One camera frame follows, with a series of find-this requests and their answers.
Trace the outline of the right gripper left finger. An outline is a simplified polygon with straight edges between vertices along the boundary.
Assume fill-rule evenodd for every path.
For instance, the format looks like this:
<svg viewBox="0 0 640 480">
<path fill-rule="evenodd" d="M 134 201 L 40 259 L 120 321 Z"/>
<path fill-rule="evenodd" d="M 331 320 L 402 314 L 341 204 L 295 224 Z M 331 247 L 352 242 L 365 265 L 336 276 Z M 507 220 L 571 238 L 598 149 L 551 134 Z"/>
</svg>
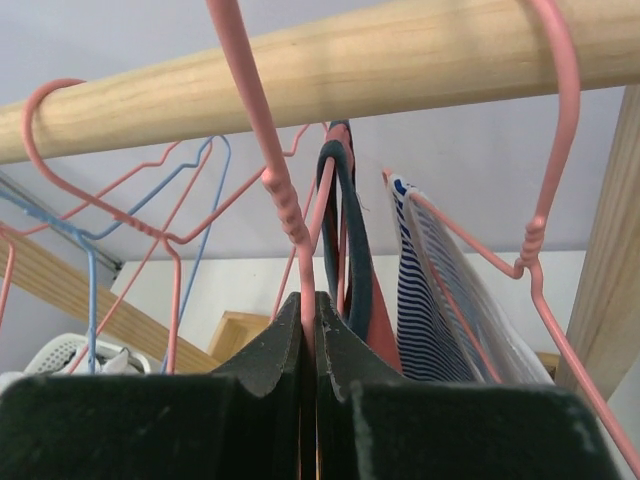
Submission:
<svg viewBox="0 0 640 480">
<path fill-rule="evenodd" d="M 5 479 L 296 479 L 300 297 L 220 367 L 33 376 L 1 397 Z"/>
</svg>

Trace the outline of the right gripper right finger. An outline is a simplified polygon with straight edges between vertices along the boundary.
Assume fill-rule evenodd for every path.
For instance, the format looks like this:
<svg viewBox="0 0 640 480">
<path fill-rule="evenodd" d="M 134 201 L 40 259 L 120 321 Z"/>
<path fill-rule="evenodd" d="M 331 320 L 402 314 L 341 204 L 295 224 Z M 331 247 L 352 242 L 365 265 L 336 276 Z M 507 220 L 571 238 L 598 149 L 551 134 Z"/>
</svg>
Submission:
<svg viewBox="0 0 640 480">
<path fill-rule="evenodd" d="M 324 479 L 615 479 L 594 416 L 548 385 L 417 382 L 316 304 Z"/>
</svg>

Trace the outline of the red tank top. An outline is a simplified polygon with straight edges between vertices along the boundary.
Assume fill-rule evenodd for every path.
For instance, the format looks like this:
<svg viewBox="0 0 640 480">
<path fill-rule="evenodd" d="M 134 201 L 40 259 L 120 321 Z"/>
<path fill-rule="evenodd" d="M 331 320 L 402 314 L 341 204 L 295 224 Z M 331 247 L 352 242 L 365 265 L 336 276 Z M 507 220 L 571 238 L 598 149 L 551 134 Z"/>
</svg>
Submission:
<svg viewBox="0 0 640 480">
<path fill-rule="evenodd" d="M 365 222 L 355 186 L 355 155 L 347 120 L 333 121 L 321 147 L 317 174 L 332 160 L 321 232 L 329 294 L 338 301 L 340 260 L 348 259 L 348 287 L 341 319 L 382 360 L 402 371 L 400 355 L 375 273 Z"/>
</svg>

